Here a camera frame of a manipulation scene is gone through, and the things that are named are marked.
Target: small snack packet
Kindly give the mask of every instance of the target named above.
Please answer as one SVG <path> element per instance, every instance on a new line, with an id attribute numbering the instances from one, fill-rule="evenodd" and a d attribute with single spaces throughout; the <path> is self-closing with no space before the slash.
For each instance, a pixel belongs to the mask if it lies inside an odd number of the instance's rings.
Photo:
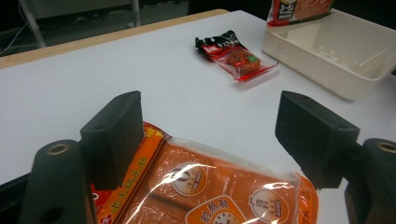
<path id="1" fill-rule="evenodd" d="M 273 0 L 267 25 L 284 26 L 314 21 L 331 14 L 334 0 Z"/>
<path id="2" fill-rule="evenodd" d="M 196 37 L 195 47 L 239 81 L 262 74 L 276 66 L 251 53 L 239 42 L 234 31 L 205 39 Z"/>

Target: white table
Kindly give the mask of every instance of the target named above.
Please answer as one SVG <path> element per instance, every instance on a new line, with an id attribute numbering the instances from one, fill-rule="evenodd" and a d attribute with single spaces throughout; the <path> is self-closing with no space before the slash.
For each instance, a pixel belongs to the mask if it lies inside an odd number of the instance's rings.
<path id="1" fill-rule="evenodd" d="M 282 91 L 305 94 L 372 137 L 396 141 L 396 77 L 351 102 L 282 63 L 264 76 L 237 82 L 194 46 L 195 37 L 234 30 L 261 51 L 265 21 L 237 11 L 123 38 L 0 70 L 0 184 L 30 172 L 35 153 L 79 130 L 113 97 L 142 92 L 144 120 L 169 134 L 264 164 L 276 173 L 300 168 L 275 137 Z M 318 192 L 318 223 L 347 223 L 340 189 Z"/>

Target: white plastic container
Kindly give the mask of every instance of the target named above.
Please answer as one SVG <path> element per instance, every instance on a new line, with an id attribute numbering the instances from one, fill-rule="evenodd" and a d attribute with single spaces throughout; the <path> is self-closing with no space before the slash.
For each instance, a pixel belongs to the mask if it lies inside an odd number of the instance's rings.
<path id="1" fill-rule="evenodd" d="M 357 100 L 396 68 L 396 31 L 344 12 L 268 27 L 262 50 L 325 88 Z"/>

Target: wooden table edge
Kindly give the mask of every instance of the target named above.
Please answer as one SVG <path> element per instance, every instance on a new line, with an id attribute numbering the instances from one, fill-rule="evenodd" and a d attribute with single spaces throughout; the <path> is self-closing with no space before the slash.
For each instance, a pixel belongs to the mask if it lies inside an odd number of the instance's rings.
<path id="1" fill-rule="evenodd" d="M 66 53 L 76 49 L 84 49 L 90 46 L 103 44 L 113 40 L 122 39 L 128 36 L 141 35 L 147 32 L 160 30 L 163 28 L 171 27 L 187 23 L 190 21 L 198 21 L 204 18 L 218 16 L 221 14 L 228 13 L 229 11 L 224 9 L 214 9 L 202 13 L 192 14 L 180 18 L 175 18 L 168 21 L 159 21 L 148 25 L 138 26 L 131 29 L 121 30 L 105 35 L 97 35 L 85 39 L 80 39 L 64 44 L 50 46 L 43 49 L 34 49 L 22 53 L 12 54 L 5 57 L 0 57 L 0 68 L 6 68 L 15 66 L 22 63 L 29 63 L 40 59 L 48 58 L 58 54 Z"/>

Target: plastic wrapper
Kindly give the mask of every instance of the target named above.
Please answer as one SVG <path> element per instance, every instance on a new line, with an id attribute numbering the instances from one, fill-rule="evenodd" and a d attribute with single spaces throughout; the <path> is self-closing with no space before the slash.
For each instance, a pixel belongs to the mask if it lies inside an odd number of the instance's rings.
<path id="1" fill-rule="evenodd" d="M 197 37 L 195 46 L 239 81 L 263 74 L 276 66 L 261 60 L 245 48 L 234 31 L 204 39 Z"/>
<path id="2" fill-rule="evenodd" d="M 145 133 L 129 172 L 142 178 L 127 190 L 133 177 L 126 176 L 105 205 L 96 204 L 100 223 L 317 222 L 318 195 L 305 177 L 277 175 L 148 123 Z"/>
<path id="3" fill-rule="evenodd" d="M 273 0 L 267 25 L 284 26 L 330 15 L 334 0 Z"/>

